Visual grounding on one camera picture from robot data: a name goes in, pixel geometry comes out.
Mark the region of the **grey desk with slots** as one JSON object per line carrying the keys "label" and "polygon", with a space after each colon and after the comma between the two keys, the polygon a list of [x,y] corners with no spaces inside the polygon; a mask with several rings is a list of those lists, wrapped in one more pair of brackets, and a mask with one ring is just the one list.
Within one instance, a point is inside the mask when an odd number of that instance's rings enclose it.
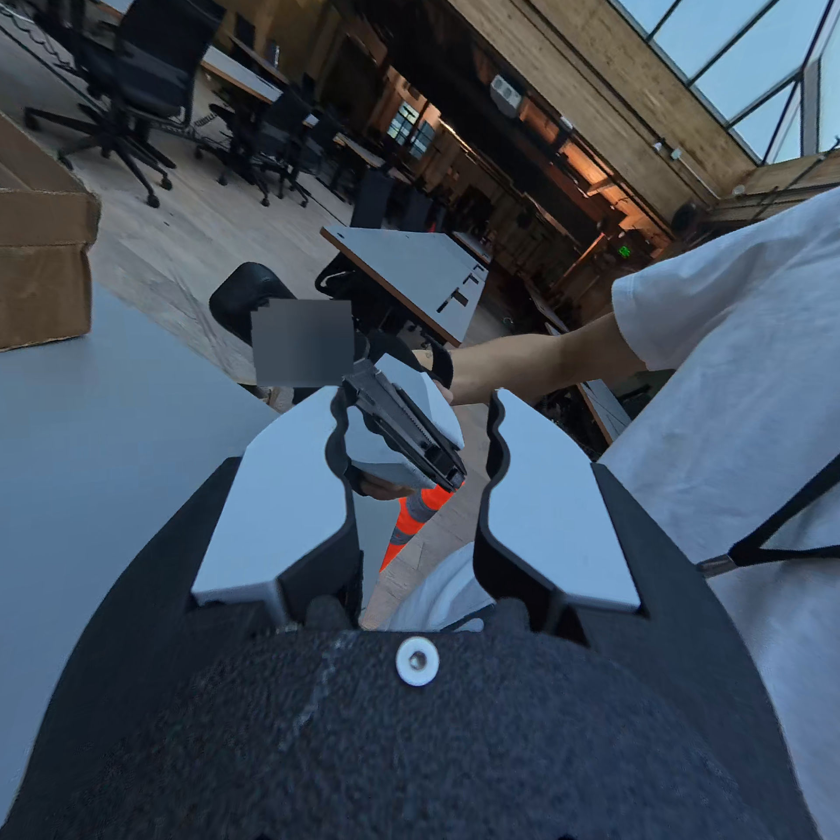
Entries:
{"label": "grey desk with slots", "polygon": [[320,235],[438,339],[465,340],[487,268],[445,234],[325,226]]}

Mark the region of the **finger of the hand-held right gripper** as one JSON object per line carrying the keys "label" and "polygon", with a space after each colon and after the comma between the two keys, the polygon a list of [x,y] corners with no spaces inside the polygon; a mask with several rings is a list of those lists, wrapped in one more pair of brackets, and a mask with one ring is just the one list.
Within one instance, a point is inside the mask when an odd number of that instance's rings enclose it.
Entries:
{"label": "finger of the hand-held right gripper", "polygon": [[430,479],[399,451],[392,449],[383,436],[372,432],[356,406],[347,409],[348,427],[344,447],[351,465],[367,476],[382,479],[410,490],[430,488]]}
{"label": "finger of the hand-held right gripper", "polygon": [[374,366],[393,386],[402,388],[418,410],[436,426],[438,432],[446,437],[456,450],[463,449],[465,441],[459,420],[442,391],[425,369],[416,371],[388,353],[374,362]]}

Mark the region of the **person's right hand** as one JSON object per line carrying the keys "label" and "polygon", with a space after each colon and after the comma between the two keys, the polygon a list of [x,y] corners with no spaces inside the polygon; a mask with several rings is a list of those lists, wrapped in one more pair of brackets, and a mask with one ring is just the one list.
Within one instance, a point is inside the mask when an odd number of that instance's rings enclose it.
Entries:
{"label": "person's right hand", "polygon": [[449,405],[455,404],[452,384],[455,378],[455,363],[452,354],[437,344],[413,350],[413,356],[421,369],[433,381]]}

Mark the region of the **white air conditioner unit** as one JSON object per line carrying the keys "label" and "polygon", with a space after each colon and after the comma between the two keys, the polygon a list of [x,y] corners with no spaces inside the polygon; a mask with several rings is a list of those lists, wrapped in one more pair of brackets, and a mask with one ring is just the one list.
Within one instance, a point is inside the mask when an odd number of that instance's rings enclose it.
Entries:
{"label": "white air conditioner unit", "polygon": [[496,74],[490,83],[490,99],[500,113],[510,120],[521,120],[526,95],[501,74]]}

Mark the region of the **skylight window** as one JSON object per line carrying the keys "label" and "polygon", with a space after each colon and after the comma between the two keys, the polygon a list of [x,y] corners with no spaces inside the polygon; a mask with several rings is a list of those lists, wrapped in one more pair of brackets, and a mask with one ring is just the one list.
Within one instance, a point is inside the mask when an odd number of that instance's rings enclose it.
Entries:
{"label": "skylight window", "polygon": [[838,150],[838,1],[612,1],[761,165]]}

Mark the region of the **brown cardboard box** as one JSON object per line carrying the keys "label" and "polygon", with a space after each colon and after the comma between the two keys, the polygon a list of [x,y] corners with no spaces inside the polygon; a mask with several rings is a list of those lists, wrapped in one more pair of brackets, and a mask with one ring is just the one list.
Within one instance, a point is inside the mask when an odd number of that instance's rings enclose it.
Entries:
{"label": "brown cardboard box", "polygon": [[1,351],[91,330],[99,199],[1,115]]}

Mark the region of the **long grey desk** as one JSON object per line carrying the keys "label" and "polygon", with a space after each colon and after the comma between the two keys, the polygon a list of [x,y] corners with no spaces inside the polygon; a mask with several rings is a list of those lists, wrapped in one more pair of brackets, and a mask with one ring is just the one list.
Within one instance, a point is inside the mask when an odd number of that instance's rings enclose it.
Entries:
{"label": "long grey desk", "polygon": [[291,92],[306,106],[303,127],[309,129],[318,124],[319,118],[311,115],[310,102],[284,77],[267,80],[214,46],[207,49],[201,68],[232,89],[229,96],[234,109],[251,122],[255,122],[271,104]]}

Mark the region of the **orange traffic cone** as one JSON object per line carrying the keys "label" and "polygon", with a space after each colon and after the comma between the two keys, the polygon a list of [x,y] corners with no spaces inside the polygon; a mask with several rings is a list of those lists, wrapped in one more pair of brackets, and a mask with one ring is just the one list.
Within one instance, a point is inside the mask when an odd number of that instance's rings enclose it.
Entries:
{"label": "orange traffic cone", "polygon": [[396,556],[411,542],[432,518],[455,495],[441,486],[415,491],[400,499],[400,511],[387,546],[380,572],[393,562]]}

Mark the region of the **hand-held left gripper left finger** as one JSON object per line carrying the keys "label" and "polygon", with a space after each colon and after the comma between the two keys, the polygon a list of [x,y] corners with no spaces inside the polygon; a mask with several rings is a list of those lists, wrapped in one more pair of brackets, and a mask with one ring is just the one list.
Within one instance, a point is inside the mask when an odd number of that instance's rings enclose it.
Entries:
{"label": "hand-held left gripper left finger", "polygon": [[323,387],[247,446],[192,585],[198,605],[261,603],[288,625],[328,595],[358,625],[363,552],[345,475],[347,410],[342,388]]}

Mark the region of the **bright paned window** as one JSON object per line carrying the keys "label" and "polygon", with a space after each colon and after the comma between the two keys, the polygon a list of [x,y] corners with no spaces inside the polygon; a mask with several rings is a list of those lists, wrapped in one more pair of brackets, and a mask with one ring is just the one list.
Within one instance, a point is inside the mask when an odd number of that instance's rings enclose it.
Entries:
{"label": "bright paned window", "polygon": [[385,136],[398,147],[404,148],[411,158],[420,161],[434,143],[436,133],[436,127],[420,111],[402,102]]}

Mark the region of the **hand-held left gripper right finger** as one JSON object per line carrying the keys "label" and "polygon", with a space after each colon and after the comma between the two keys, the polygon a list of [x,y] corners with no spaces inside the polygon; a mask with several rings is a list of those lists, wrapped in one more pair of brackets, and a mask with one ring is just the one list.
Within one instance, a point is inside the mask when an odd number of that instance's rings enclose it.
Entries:
{"label": "hand-held left gripper right finger", "polygon": [[509,390],[488,413],[487,474],[474,545],[480,586],[520,600],[533,630],[569,607],[633,615],[642,606],[595,478],[573,439]]}

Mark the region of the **grey utility knife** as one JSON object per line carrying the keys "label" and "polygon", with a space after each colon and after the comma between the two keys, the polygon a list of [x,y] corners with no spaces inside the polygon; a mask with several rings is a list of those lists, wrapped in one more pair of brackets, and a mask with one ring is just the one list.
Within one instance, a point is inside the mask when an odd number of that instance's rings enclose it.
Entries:
{"label": "grey utility knife", "polygon": [[[356,361],[351,372],[343,378],[341,388],[347,409],[358,407],[364,415],[365,425],[419,468],[430,479],[430,489],[442,487],[456,491],[461,488],[467,470],[459,450],[438,432],[402,388],[393,386],[376,369],[371,360]],[[373,477],[354,468],[351,462],[345,475],[353,491],[365,496],[363,483]]]}

